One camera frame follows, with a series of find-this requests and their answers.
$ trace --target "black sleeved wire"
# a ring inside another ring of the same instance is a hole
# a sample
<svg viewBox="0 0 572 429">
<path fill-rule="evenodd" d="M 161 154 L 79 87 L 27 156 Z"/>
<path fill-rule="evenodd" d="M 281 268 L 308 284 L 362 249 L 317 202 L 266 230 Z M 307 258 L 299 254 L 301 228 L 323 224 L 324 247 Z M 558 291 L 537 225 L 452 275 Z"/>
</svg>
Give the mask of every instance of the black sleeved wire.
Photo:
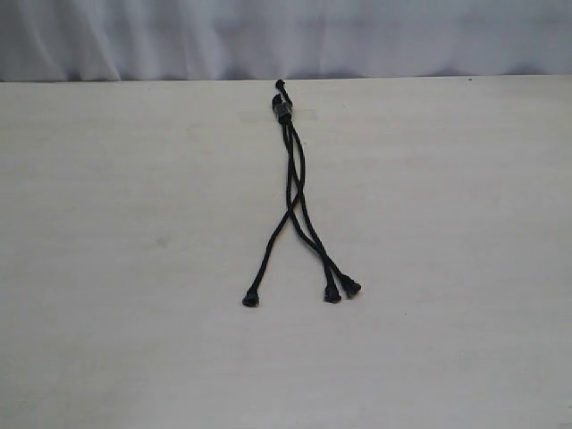
<svg viewBox="0 0 572 429">
<path fill-rule="evenodd" d="M 306 158 L 304 156 L 304 149 L 302 147 L 298 133 L 296 132 L 294 125 L 291 121 L 291 108 L 292 102 L 286 89 L 284 88 L 284 82 L 278 80 L 276 82 L 276 88 L 281 92 L 281 95 L 276 95 L 273 98 L 272 107 L 278 119 L 278 122 L 282 126 L 282 138 L 284 140 L 284 145 L 288 152 L 288 173 L 286 181 L 286 206 L 287 211 L 278 223 L 278 226 L 274 229 L 268 244 L 266 245 L 265 255 L 262 260 L 262 264 L 258 270 L 255 280 L 247 291 L 245 298 L 242 300 L 242 304 L 246 307 L 257 307 L 259 304 L 258 297 L 258 287 L 265 273 L 265 269 L 268 265 L 268 260 L 272 252 L 273 244 L 280 235 L 282 228 L 288 219 L 292 220 L 296 233 L 299 237 L 311 248 L 322 260 L 324 265 L 324 274 L 326 277 L 326 287 L 324 290 L 324 300 L 326 302 L 339 302 L 341 297 L 338 289 L 335 285 L 335 281 L 332 276 L 332 272 L 336 274 L 338 280 L 340 281 L 341 287 L 344 289 L 347 297 L 349 299 L 354 298 L 358 292 L 361 290 L 361 286 L 354 282 L 346 274 L 342 273 L 338 266 L 328 257 L 323 242 L 319 239 L 314 225 L 312 224 L 309 214 L 307 212 L 306 197 L 304 195 L 304 185 L 306 181 Z M 299 163 L 300 163 L 300 175 L 296 172 L 296 163 L 294 160 L 294 143 L 296 143 L 296 149 L 299 152 Z M 294 199 L 291 197 L 292 183 L 295 184 L 297 188 L 297 193 Z M 297 204 L 300 204 L 302 208 L 302 214 L 310 233 L 311 239 L 303 232 L 298 218 L 295 214 L 295 208 Z"/>
</svg>

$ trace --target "white table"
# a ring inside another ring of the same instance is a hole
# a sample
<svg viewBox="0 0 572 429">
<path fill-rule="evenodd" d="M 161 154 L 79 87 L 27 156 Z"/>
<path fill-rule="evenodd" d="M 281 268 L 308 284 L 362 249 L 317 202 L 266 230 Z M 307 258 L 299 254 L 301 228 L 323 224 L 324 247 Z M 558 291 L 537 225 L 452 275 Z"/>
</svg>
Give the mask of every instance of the white table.
<svg viewBox="0 0 572 429">
<path fill-rule="evenodd" d="M 287 88 L 354 301 L 272 82 L 0 84 L 0 427 L 572 427 L 572 77 Z"/>
</svg>

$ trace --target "white surface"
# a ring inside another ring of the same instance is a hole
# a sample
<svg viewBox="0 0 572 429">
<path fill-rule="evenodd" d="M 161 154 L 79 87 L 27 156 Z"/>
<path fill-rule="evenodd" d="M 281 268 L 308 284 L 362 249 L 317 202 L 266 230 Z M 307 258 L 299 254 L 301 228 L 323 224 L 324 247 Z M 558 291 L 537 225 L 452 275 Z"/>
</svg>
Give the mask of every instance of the white surface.
<svg viewBox="0 0 572 429">
<path fill-rule="evenodd" d="M 572 78 L 0 85 L 0 426 L 572 425 Z"/>
<path fill-rule="evenodd" d="M 3 0 L 0 80 L 572 73 L 570 0 Z"/>
</svg>

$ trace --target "white backdrop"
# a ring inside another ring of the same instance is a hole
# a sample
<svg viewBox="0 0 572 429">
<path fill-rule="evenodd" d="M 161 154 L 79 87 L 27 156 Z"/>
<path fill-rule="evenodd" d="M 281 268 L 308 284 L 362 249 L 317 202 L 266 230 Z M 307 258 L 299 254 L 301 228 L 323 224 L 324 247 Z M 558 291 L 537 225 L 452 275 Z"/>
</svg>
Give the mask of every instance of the white backdrop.
<svg viewBox="0 0 572 429">
<path fill-rule="evenodd" d="M 3 0 L 1 80 L 572 72 L 571 0 Z"/>
</svg>

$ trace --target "white curtain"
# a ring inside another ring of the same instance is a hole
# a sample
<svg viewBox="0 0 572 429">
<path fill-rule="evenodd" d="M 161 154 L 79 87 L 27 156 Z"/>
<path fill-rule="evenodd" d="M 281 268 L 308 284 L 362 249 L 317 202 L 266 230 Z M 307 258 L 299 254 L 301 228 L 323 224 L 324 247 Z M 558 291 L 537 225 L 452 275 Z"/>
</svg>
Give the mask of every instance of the white curtain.
<svg viewBox="0 0 572 429">
<path fill-rule="evenodd" d="M 572 73 L 570 0 L 0 0 L 0 80 Z"/>
</svg>

